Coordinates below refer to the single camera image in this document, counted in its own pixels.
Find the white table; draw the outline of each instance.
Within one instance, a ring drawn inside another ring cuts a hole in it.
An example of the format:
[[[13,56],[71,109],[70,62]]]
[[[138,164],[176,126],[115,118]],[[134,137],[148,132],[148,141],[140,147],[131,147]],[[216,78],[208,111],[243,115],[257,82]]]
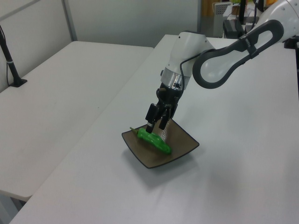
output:
[[[192,78],[175,114],[200,142],[146,169],[121,133],[145,124],[176,36],[165,36],[11,224],[293,224],[299,220],[295,52],[272,46],[218,89]],[[212,39],[220,48],[232,40]]]
[[[0,193],[28,200],[152,48],[73,42],[0,94]]]

